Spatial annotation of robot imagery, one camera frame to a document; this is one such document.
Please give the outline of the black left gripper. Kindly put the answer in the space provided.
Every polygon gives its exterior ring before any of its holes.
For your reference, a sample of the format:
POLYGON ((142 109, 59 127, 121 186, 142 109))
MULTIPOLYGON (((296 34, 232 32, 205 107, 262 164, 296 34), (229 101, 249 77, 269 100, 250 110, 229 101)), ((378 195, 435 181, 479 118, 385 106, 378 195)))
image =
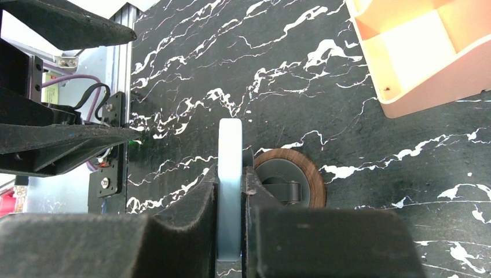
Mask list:
MULTIPOLYGON (((131 28, 70 1, 1 1, 1 10, 60 50, 124 45, 137 39, 131 28)), ((75 108, 43 103, 42 73, 40 58, 1 39, 2 173, 65 174, 108 148, 141 137, 129 128, 81 125, 75 108)))

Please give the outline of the phone with blue case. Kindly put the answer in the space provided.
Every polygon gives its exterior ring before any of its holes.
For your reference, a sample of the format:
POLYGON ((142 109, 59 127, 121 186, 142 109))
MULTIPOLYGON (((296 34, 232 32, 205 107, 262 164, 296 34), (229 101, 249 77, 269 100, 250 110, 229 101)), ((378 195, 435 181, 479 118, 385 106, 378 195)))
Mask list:
POLYGON ((241 254, 243 134, 240 119, 223 118, 218 135, 217 260, 236 262, 241 254))

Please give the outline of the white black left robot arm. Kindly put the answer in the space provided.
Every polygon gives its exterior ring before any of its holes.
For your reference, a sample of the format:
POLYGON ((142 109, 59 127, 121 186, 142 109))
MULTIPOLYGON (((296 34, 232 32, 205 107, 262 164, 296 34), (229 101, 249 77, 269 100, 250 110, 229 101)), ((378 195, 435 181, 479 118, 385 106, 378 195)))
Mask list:
MULTIPOLYGON (((2 1, 61 50, 126 45, 127 25, 70 1, 2 1)), ((123 189, 124 150, 139 133, 127 127, 126 94, 89 74, 70 73, 25 46, 1 40, 1 173, 52 177, 87 164, 89 209, 123 189)))

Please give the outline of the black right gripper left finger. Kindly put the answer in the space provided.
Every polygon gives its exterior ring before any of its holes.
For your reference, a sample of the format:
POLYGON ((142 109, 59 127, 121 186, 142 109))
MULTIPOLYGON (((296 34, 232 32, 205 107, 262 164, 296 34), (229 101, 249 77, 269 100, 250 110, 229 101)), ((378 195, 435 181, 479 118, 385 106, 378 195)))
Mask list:
POLYGON ((2 277, 214 277, 218 177, 150 214, 1 218, 2 277))

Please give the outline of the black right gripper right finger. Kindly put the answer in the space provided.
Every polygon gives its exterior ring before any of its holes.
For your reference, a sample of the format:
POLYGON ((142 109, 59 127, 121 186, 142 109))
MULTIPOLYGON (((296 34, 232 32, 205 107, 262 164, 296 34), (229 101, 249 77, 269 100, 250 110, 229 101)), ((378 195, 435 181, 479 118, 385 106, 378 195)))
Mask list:
POLYGON ((243 169, 243 277, 425 277, 404 221, 384 210, 285 206, 243 169))

